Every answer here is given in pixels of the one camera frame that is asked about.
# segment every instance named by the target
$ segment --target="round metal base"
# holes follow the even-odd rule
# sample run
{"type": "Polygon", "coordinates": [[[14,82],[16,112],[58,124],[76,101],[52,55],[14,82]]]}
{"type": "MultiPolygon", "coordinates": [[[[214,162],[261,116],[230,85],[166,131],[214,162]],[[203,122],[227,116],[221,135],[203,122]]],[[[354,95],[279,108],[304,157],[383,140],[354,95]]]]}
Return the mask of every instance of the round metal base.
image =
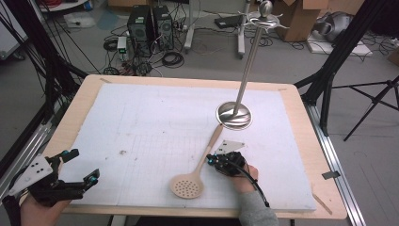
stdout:
{"type": "Polygon", "coordinates": [[[237,114],[233,114],[236,102],[227,102],[220,105],[216,110],[217,120],[228,129],[243,130],[252,123],[252,114],[250,110],[240,104],[237,114]]]}

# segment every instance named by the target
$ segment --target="spoon head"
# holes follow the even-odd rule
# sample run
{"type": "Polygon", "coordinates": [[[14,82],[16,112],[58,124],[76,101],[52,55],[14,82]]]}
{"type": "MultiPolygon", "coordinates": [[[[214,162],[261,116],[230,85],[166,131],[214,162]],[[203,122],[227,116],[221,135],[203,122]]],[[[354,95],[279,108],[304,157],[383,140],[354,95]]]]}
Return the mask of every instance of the spoon head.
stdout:
{"type": "Polygon", "coordinates": [[[189,173],[173,177],[169,187],[175,195],[183,199],[194,199],[202,193],[203,183],[196,174],[189,173]]]}

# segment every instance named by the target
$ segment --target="tripod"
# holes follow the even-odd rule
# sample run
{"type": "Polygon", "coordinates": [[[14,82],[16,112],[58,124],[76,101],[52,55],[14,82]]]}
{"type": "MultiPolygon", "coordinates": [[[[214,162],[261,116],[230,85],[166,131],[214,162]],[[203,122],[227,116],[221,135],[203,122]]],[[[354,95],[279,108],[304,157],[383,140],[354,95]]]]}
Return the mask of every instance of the tripod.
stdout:
{"type": "Polygon", "coordinates": [[[369,110],[367,110],[367,112],[363,115],[363,117],[361,117],[360,121],[358,122],[358,124],[355,125],[355,127],[351,130],[351,132],[346,136],[346,138],[343,141],[347,141],[349,139],[349,137],[355,132],[355,130],[361,125],[361,123],[366,119],[366,117],[372,112],[372,110],[376,107],[376,105],[378,104],[383,104],[385,106],[388,106],[392,109],[395,109],[397,111],[399,111],[399,92],[398,92],[398,81],[399,81],[399,75],[393,79],[393,81],[388,80],[385,82],[376,82],[376,83],[365,83],[365,84],[356,84],[356,85],[348,85],[348,86],[340,86],[340,87],[333,87],[333,89],[340,89],[340,88],[351,88],[354,91],[370,98],[372,100],[372,106],[370,107],[369,110]],[[375,97],[372,95],[369,95],[359,89],[357,89],[357,87],[365,87],[365,86],[373,86],[373,85],[387,85],[384,89],[382,89],[381,92],[379,92],[375,97]],[[395,90],[395,95],[396,95],[396,104],[397,106],[394,105],[390,105],[386,102],[382,101],[382,98],[384,98],[384,96],[391,90],[391,89],[395,90]]]}

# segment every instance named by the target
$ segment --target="cardboard box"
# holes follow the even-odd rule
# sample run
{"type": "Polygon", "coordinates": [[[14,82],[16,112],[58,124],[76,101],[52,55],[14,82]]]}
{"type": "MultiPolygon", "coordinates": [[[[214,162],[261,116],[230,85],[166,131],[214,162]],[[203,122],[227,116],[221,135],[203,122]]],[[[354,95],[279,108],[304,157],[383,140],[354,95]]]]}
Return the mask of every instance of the cardboard box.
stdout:
{"type": "Polygon", "coordinates": [[[320,16],[324,16],[326,12],[342,11],[351,15],[356,15],[364,0],[329,0],[328,7],[320,11],[320,16]]]}
{"type": "Polygon", "coordinates": [[[327,8],[328,0],[276,0],[272,14],[281,15],[279,22],[289,29],[276,27],[285,41],[305,41],[311,33],[320,10],[327,8]]]}
{"type": "Polygon", "coordinates": [[[388,56],[388,60],[399,66],[399,47],[388,56]]]}
{"type": "Polygon", "coordinates": [[[108,0],[108,6],[112,8],[130,8],[134,5],[150,5],[153,0],[108,0]]]}

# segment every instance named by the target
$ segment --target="computer tower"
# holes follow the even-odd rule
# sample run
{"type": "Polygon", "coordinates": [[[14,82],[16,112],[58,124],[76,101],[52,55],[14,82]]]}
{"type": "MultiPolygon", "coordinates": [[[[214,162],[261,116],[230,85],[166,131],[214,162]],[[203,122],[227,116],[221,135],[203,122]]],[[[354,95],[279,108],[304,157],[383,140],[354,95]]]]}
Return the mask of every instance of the computer tower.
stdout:
{"type": "Polygon", "coordinates": [[[159,38],[160,50],[172,50],[173,42],[173,22],[169,15],[167,6],[155,6],[152,9],[153,20],[155,24],[155,36],[159,38]]]}
{"type": "Polygon", "coordinates": [[[154,27],[151,8],[148,5],[135,5],[132,7],[127,28],[130,33],[134,55],[150,57],[154,41],[154,27]]]}

